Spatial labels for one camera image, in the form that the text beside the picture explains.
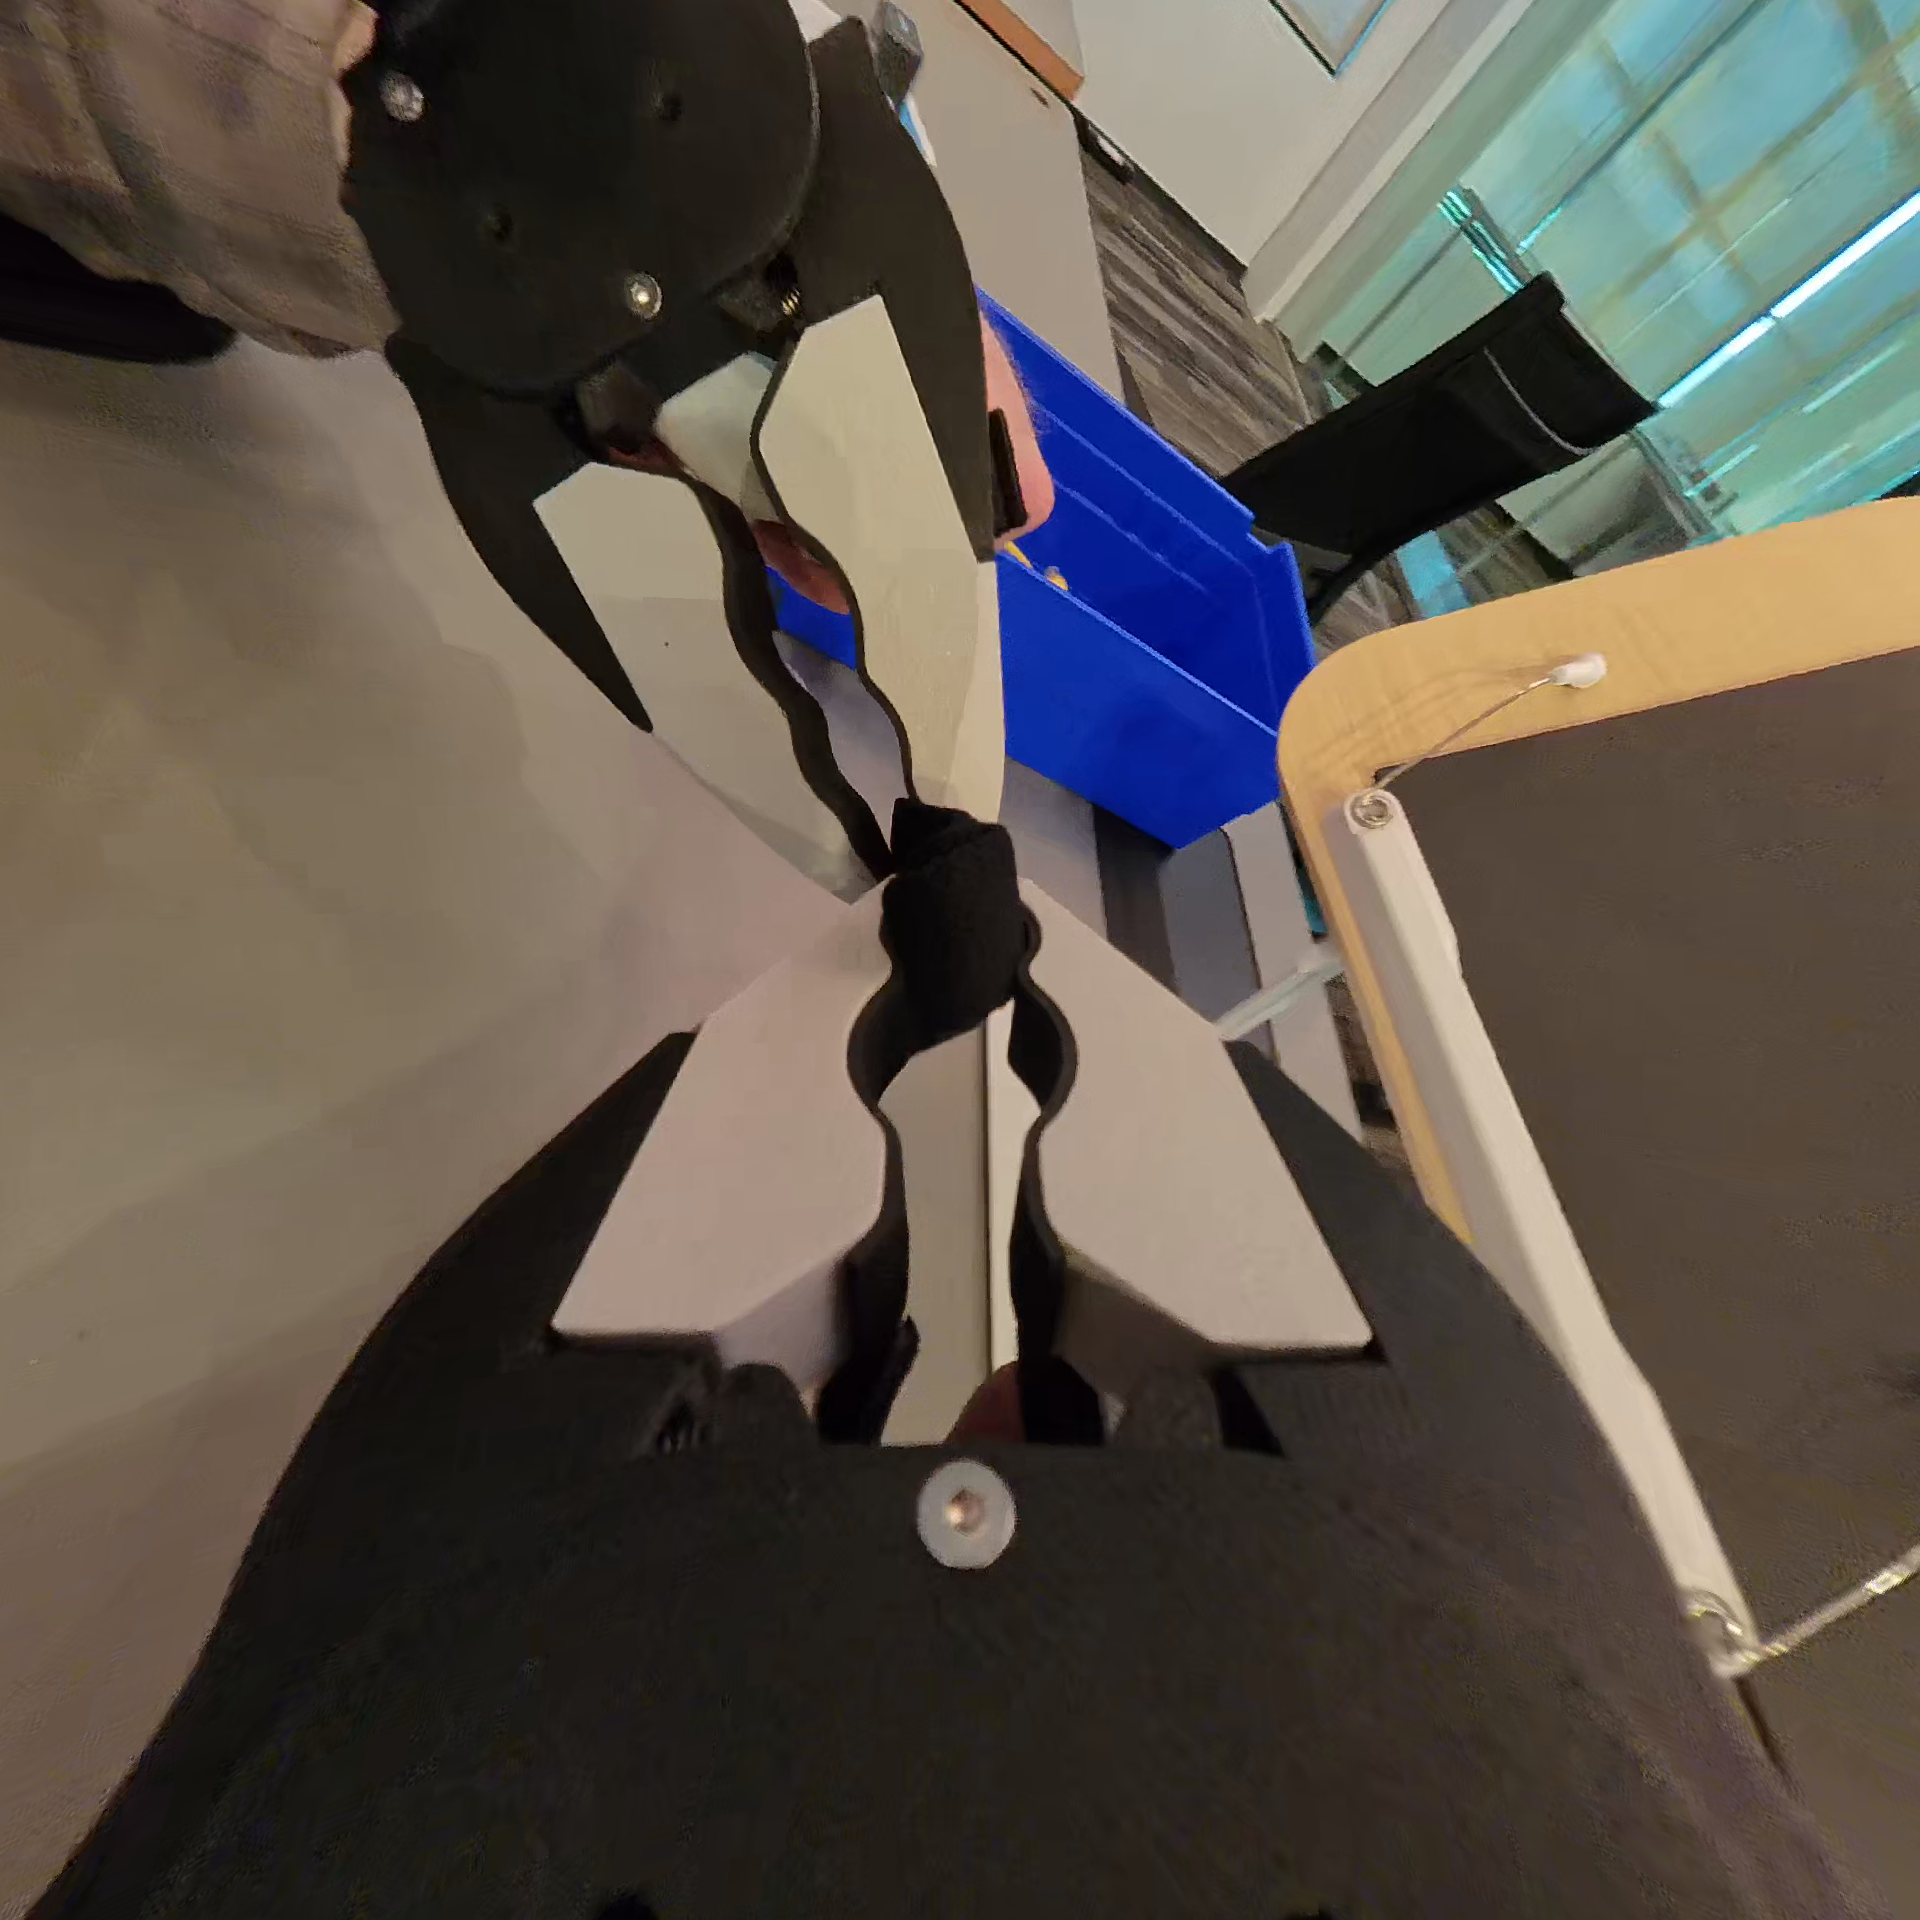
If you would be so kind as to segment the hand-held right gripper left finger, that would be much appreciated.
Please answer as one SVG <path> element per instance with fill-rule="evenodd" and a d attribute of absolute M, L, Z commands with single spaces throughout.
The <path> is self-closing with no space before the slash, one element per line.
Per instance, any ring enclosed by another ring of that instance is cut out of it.
<path fill-rule="evenodd" d="M 871 894 L 700 1022 L 557 1339 L 773 1368 L 815 1395 L 828 1438 L 883 1436 L 918 1340 L 899 1141 L 850 1043 L 889 977 Z"/>

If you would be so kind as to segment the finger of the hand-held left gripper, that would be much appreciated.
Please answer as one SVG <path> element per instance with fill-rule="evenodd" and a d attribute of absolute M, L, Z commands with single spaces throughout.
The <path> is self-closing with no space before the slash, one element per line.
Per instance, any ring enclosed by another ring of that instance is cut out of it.
<path fill-rule="evenodd" d="M 752 444 L 780 523 L 849 601 L 856 673 L 895 732 L 909 795 L 998 819 L 994 563 L 975 555 L 879 294 L 797 335 Z"/>
<path fill-rule="evenodd" d="M 828 749 L 787 669 L 757 561 L 734 587 L 706 491 L 633 467 L 579 467 L 535 510 L 651 723 L 651 737 L 768 850 L 823 889 L 871 889 L 876 821 L 844 779 L 807 781 L 793 723 Z"/>

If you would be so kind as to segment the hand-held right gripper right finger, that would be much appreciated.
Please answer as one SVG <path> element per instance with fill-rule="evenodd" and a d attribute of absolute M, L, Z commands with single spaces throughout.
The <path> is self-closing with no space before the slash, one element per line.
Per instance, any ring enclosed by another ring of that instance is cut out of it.
<path fill-rule="evenodd" d="M 986 1021 L 991 1349 L 1019 1436 L 1100 1443 L 1159 1376 L 1373 1332 L 1212 1026 L 1030 881 Z"/>

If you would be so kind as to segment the blue plastic bin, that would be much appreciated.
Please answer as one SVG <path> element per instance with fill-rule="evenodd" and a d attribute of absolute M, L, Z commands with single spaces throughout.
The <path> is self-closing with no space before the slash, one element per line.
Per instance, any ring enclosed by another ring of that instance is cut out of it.
<path fill-rule="evenodd" d="M 1181 850 L 1279 798 L 1276 734 L 1313 647 L 1298 565 L 1251 514 L 986 300 L 1056 503 L 996 565 L 1003 751 Z M 776 589 L 780 630 L 856 673 L 850 615 Z M 906 798 L 879 874 L 986 821 Z"/>

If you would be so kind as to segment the person's left forearm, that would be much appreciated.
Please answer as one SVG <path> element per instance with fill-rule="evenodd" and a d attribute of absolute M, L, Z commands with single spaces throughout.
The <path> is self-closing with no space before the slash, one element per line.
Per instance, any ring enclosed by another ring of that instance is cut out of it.
<path fill-rule="evenodd" d="M 342 202 L 353 2 L 7 2 L 4 217 L 285 354 L 395 320 Z"/>

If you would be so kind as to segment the person's left hand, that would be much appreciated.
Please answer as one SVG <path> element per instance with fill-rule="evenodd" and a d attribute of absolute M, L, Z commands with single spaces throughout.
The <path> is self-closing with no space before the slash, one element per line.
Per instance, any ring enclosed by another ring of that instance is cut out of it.
<path fill-rule="evenodd" d="M 1020 493 L 1020 514 L 996 537 L 996 550 L 1009 550 L 1052 516 L 1056 489 L 1020 372 L 1009 360 L 996 327 L 986 316 L 979 320 L 979 344 L 988 412 L 1003 419 L 1006 442 L 1013 455 L 1016 491 Z M 762 561 L 787 589 L 828 611 L 850 611 L 841 579 L 828 563 L 807 553 L 789 530 L 771 520 L 755 520 L 754 535 Z"/>

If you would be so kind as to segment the black visitor chair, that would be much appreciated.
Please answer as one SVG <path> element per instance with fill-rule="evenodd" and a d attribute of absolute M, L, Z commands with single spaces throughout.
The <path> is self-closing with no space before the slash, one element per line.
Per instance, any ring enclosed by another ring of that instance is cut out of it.
<path fill-rule="evenodd" d="M 1335 557 L 1302 576 L 1317 628 L 1408 542 L 1573 467 L 1655 411 L 1574 327 L 1555 279 L 1537 276 L 1222 488 L 1262 535 Z"/>

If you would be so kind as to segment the black-faced wooden board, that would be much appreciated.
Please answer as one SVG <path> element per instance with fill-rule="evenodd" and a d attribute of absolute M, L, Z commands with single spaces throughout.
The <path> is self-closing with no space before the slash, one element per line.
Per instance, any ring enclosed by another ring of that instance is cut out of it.
<path fill-rule="evenodd" d="M 1903 495 L 1375 634 L 1279 734 L 1411 1175 L 1583 1405 L 1499 1491 L 1662 1916 L 1916 1916 L 1916 1579 L 1735 1683 L 1684 1620 L 1916 1541 L 1916 557 Z"/>

